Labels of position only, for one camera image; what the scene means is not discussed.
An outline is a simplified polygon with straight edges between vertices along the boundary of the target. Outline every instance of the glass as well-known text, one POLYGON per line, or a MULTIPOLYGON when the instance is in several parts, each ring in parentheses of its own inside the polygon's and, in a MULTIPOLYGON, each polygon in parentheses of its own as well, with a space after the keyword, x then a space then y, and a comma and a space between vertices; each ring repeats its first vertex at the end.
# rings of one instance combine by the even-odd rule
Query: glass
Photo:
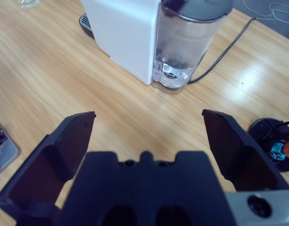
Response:
POLYGON ((160 6, 153 80, 171 89, 187 84, 225 18, 195 23, 160 6))
POLYGON ((18 4, 22 8, 31 8, 37 6, 41 0, 17 0, 18 4))

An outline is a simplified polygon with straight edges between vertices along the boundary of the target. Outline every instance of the white cable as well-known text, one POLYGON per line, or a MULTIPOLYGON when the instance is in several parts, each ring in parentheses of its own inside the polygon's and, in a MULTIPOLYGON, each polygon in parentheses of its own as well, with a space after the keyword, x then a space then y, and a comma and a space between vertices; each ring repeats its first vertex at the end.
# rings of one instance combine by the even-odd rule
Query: white cable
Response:
POLYGON ((269 15, 263 15, 263 14, 260 14, 260 13, 258 13, 258 12, 256 12, 256 11, 252 10, 251 8, 249 8, 249 7, 246 5, 245 0, 243 0, 243 3, 244 3, 244 5, 245 5, 245 7, 246 7, 247 9, 249 9, 251 12, 254 12, 255 14, 258 14, 259 16, 263 16, 263 17, 273 16, 273 18, 274 18, 274 19, 256 18, 257 20, 273 20, 273 21, 280 21, 280 22, 289 24, 289 21, 281 20, 281 19, 277 18, 276 15, 274 14, 275 11, 280 12, 280 13, 287 13, 287 14, 288 14, 289 12, 282 11, 282 10, 279 10, 279 9, 276 9, 276 8, 274 8, 274 9, 271 8, 272 5, 279 5, 279 6, 283 6, 283 7, 285 7, 285 8, 289 8, 289 6, 286 6, 286 5, 283 5, 283 4, 280 4, 280 3, 273 2, 273 3, 271 3, 271 4, 269 5, 269 9, 270 9, 271 14, 269 14, 269 15))

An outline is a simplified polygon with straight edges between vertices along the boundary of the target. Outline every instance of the wood grain surface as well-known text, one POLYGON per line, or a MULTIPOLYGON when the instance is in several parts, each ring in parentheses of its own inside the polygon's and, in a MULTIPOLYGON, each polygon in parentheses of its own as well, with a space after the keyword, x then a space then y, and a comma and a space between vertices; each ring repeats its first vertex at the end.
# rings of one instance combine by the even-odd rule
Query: wood grain surface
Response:
MULTIPOLYGON (((0 174, 0 190, 66 116, 95 111, 89 150, 115 151, 120 160, 150 150, 169 161, 179 150, 204 150, 222 188, 233 191, 210 152, 201 112, 231 114, 244 129, 261 117, 289 120, 289 40, 254 21, 208 76, 169 95, 110 60, 81 29, 83 13, 79 0, 43 0, 31 9, 0 1, 0 122, 22 151, 0 174)), ((248 20, 231 13, 194 76, 248 20)), ((289 182, 289 173, 283 176, 289 182)), ((0 226, 6 225, 14 221, 0 210, 0 226)))

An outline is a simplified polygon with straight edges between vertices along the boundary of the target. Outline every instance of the coffee machine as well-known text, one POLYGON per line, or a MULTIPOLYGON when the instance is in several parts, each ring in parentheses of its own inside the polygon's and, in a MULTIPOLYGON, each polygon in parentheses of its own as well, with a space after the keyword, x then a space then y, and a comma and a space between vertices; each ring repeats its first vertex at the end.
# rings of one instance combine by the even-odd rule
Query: coffee machine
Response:
POLYGON ((191 79, 232 0, 81 0, 97 45, 149 85, 191 79))

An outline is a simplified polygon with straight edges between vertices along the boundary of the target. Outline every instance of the black cable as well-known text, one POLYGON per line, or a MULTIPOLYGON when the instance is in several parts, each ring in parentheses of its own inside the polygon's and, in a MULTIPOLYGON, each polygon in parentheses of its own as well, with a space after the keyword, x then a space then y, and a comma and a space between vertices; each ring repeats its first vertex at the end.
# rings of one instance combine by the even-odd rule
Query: black cable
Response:
POLYGON ((188 84, 195 83, 195 82, 199 81, 200 79, 202 79, 205 75, 207 75, 220 62, 220 60, 223 58, 223 56, 225 56, 225 54, 237 42, 237 40, 239 40, 239 38, 242 36, 242 34, 245 32, 245 30, 247 30, 247 28, 251 24, 251 22, 254 21, 255 19, 256 19, 256 17, 253 17, 249 20, 249 22, 244 26, 243 30, 238 34, 238 36, 235 38, 235 40, 233 40, 233 42, 227 47, 227 49, 225 49, 225 51, 219 56, 219 58, 217 58, 217 60, 214 62, 214 64, 211 65, 211 67, 207 71, 205 71, 201 76, 197 77, 196 79, 189 81, 188 84))

